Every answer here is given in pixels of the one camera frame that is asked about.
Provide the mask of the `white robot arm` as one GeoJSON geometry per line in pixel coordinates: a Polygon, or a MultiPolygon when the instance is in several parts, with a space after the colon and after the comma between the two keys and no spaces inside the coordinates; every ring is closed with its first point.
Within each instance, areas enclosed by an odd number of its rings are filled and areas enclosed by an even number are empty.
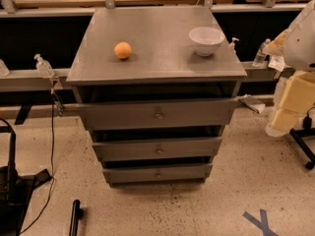
{"type": "Polygon", "coordinates": [[[309,2],[289,27],[264,51],[282,56],[295,70],[288,79],[279,78],[266,133],[272,137],[288,134],[315,103],[315,1],[309,2]]]}

